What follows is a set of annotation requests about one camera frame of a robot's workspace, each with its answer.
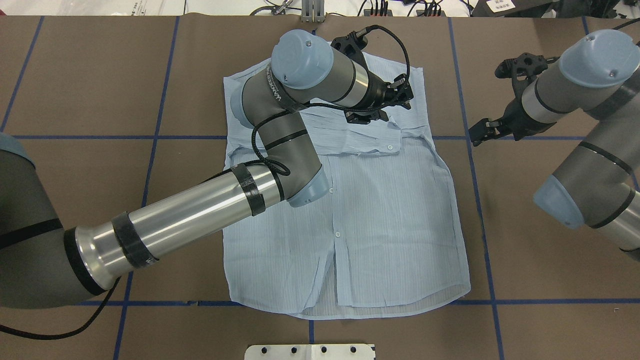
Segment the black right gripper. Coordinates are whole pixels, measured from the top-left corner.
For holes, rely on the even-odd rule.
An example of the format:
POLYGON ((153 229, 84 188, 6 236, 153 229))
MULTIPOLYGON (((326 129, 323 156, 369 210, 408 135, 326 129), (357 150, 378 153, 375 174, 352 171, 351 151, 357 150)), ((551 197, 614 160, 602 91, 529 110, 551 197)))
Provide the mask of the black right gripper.
POLYGON ((543 123, 531 118, 518 99, 510 101, 501 119, 482 118, 468 129, 471 145, 512 135, 515 141, 543 132, 543 123))

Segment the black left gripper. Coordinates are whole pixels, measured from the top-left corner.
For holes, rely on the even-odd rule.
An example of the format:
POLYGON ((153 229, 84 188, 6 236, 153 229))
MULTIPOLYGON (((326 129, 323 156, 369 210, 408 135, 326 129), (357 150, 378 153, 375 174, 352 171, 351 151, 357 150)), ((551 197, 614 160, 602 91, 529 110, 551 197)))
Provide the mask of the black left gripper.
POLYGON ((345 111, 345 118, 350 125, 369 125, 373 121, 388 122, 384 107, 402 107, 411 110, 410 101, 414 98, 409 75, 400 74, 393 82, 382 80, 377 75, 368 76, 370 105, 368 111, 345 111))

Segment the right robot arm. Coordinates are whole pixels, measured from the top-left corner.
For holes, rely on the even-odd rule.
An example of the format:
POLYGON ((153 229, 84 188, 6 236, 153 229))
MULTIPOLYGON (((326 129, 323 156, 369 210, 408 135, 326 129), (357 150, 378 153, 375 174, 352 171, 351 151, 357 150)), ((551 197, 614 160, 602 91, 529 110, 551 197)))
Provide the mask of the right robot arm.
POLYGON ((585 34, 562 55, 524 52, 503 60, 497 78, 514 98, 501 117, 468 129, 471 144, 541 135, 581 112, 592 127, 534 194, 534 203, 570 229, 588 227, 639 260, 639 44, 617 26, 585 34))

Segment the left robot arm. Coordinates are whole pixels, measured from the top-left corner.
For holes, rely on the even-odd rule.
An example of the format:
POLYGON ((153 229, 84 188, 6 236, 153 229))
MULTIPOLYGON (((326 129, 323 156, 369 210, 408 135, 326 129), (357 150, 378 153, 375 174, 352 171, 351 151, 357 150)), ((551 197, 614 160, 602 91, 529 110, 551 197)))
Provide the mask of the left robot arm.
POLYGON ((231 91, 229 112, 249 131, 253 158, 98 225, 67 228, 20 140, 1 134, 1 305, 70 306, 114 292, 122 276, 270 207, 302 207, 329 191, 302 112, 331 110, 350 125, 410 109, 406 45, 370 25, 332 41, 281 35, 256 73, 231 91))

